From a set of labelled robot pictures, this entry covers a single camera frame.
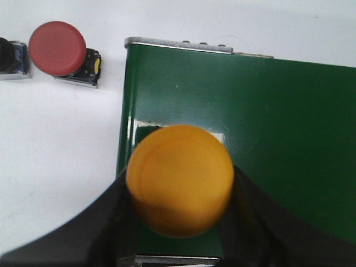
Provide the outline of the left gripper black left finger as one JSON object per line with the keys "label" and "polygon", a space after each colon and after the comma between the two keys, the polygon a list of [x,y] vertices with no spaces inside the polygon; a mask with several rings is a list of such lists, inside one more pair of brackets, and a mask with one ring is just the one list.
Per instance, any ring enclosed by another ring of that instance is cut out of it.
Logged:
{"label": "left gripper black left finger", "polygon": [[1,266],[133,266],[140,226],[123,170],[73,219],[3,254]]}

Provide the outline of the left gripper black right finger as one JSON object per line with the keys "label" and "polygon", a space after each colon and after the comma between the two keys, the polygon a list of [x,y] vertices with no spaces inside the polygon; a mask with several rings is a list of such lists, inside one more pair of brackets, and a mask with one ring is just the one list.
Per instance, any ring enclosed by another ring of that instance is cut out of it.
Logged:
{"label": "left gripper black right finger", "polygon": [[355,244],[298,218],[237,166],[219,237],[226,266],[355,266]]}

